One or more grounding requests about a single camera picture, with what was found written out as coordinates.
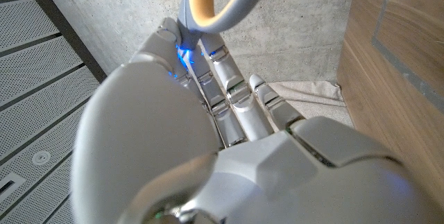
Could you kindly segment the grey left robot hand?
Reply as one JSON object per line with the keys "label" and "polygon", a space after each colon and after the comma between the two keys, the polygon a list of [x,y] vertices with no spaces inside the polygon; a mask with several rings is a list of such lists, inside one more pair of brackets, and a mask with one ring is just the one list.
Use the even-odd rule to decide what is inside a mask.
{"label": "grey left robot hand", "polygon": [[180,49],[165,18],[99,86],[76,137],[76,223],[442,223],[379,142],[305,118],[260,77]]}

